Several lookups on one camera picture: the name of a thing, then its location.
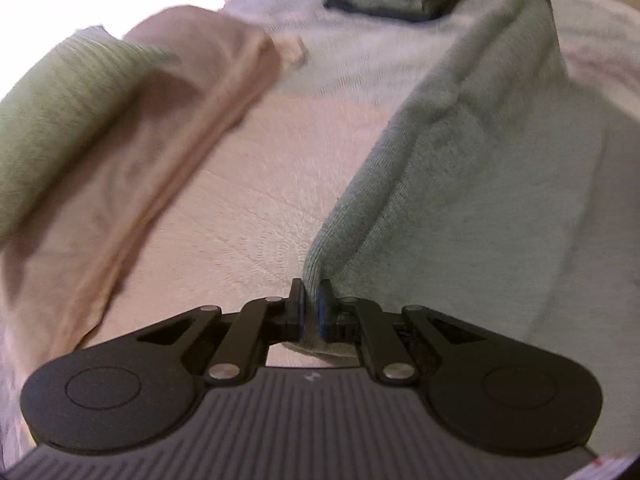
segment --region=folded towel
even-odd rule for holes
[[[24,374],[100,322],[149,224],[281,71],[261,28],[197,7],[166,9],[126,38],[178,59],[146,81],[1,253],[0,313]]]
[[[16,83],[0,102],[0,244],[170,56],[90,27]]]
[[[571,255],[607,134],[638,130],[568,79],[547,0],[505,0],[418,85],[326,220],[305,263],[313,308],[329,278],[339,296],[393,312],[424,304],[527,340]],[[637,316],[616,314],[621,333],[640,333]],[[596,434],[640,447],[638,345],[615,350],[598,338],[602,322],[575,319],[564,330],[582,333],[564,353],[618,370],[604,384],[618,403],[606,401]],[[308,348],[347,354],[308,328]]]

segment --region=towel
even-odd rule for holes
[[[259,27],[197,7],[166,9],[126,38],[178,60],[149,78],[0,254],[0,313],[23,375],[98,325],[152,221],[283,65]]]
[[[628,343],[621,351],[599,337],[606,298],[599,316],[580,315],[562,304],[575,280],[556,289],[603,156],[616,149],[609,140],[639,132],[568,78],[548,0],[503,0],[415,88],[325,221],[304,270],[313,309],[329,278],[338,296],[392,312],[423,304],[552,349],[562,333],[537,330],[555,315],[572,342],[562,353],[601,382],[597,371],[610,370],[598,440],[640,449],[638,310],[609,312],[607,330]],[[627,273],[637,274],[633,263]],[[349,355],[318,339],[317,320],[307,328],[307,348]]]

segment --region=beige cloth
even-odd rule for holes
[[[21,375],[98,325],[150,222],[281,70],[263,30],[196,7],[164,10],[126,39],[179,60],[151,76],[7,241],[2,318]]]
[[[393,109],[270,91],[158,219],[90,344],[201,304],[286,296]],[[272,348],[274,365],[320,365]]]

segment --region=light blue towel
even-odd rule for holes
[[[640,126],[569,80],[548,0],[504,0],[415,88],[324,223],[305,263],[314,308],[330,278],[338,296],[388,311],[423,304],[559,346],[597,376],[607,362],[618,373],[599,375],[606,410],[597,436],[607,448],[640,447],[637,343],[611,354],[598,336],[603,317],[592,323],[579,308],[580,325],[571,316],[559,325],[572,345],[558,344],[558,330],[538,331],[561,301],[557,280],[613,132],[640,135]],[[628,322],[639,335],[638,314]],[[308,328],[308,348],[344,350]],[[608,404],[612,395],[621,402]]]

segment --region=green towel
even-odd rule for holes
[[[16,83],[0,102],[0,243],[167,57],[92,27]]]
[[[548,0],[505,0],[415,88],[322,226],[303,273],[305,348],[353,355],[315,335],[325,278],[338,297],[423,304],[536,342],[612,128],[640,131],[569,80]],[[624,370],[638,351],[609,351],[602,324],[583,318],[562,352],[612,370],[596,376],[620,402],[606,400],[595,434],[607,450],[635,449],[640,381]]]

